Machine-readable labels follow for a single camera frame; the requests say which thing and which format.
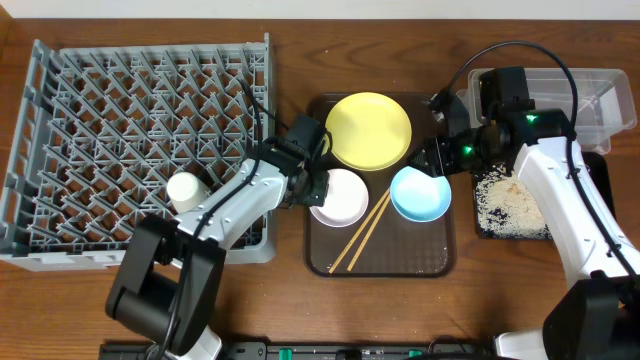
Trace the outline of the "light blue bowl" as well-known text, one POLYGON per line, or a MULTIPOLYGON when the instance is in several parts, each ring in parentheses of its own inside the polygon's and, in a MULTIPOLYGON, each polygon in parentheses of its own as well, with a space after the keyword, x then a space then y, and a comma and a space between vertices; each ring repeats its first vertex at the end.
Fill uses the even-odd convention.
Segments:
POLYGON ((430 177, 409 166, 394 175, 390 195, 403 218, 419 223, 441 218, 452 202, 452 189, 446 177, 430 177))

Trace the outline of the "white bowl with food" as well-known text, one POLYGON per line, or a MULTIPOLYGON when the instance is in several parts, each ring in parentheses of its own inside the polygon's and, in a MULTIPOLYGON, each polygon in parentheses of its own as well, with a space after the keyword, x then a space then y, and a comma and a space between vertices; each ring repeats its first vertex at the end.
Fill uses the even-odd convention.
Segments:
POLYGON ((347 227, 356 223, 369 204, 369 192, 363 179, 346 169, 331 169, 329 188, 323 206, 313 206, 313 217, 330 227, 347 227))

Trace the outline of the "small white cup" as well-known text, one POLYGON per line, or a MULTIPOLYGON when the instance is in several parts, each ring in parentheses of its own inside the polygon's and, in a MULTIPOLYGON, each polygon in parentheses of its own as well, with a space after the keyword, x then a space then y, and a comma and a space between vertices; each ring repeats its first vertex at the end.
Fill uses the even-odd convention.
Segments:
POLYGON ((166 192, 178 214, 194 209, 210 195, 209 188, 189 172, 172 175, 167 182, 166 192))

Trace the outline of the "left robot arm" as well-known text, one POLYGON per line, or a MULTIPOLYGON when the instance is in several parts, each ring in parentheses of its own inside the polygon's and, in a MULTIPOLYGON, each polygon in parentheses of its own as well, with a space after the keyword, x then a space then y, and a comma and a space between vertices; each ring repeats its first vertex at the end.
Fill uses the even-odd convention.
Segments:
POLYGON ((148 215, 136 225, 105 305, 110 318, 151 340, 136 358, 218 356, 222 344, 208 323, 229 249, 283 202, 323 205, 329 175, 320 163, 331 145, 323 124, 299 115, 210 197, 172 220, 148 215))

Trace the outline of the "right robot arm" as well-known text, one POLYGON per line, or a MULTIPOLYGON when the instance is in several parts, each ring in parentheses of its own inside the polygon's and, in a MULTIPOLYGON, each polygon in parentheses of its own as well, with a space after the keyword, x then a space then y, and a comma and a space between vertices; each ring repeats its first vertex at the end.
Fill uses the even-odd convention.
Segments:
POLYGON ((570 116, 536 109, 522 67, 484 73, 480 93, 486 124, 426 139, 409 164, 432 177, 504 164, 535 200, 569 287, 541 329, 497 336, 497 355, 638 358, 639 251, 586 169, 570 116))

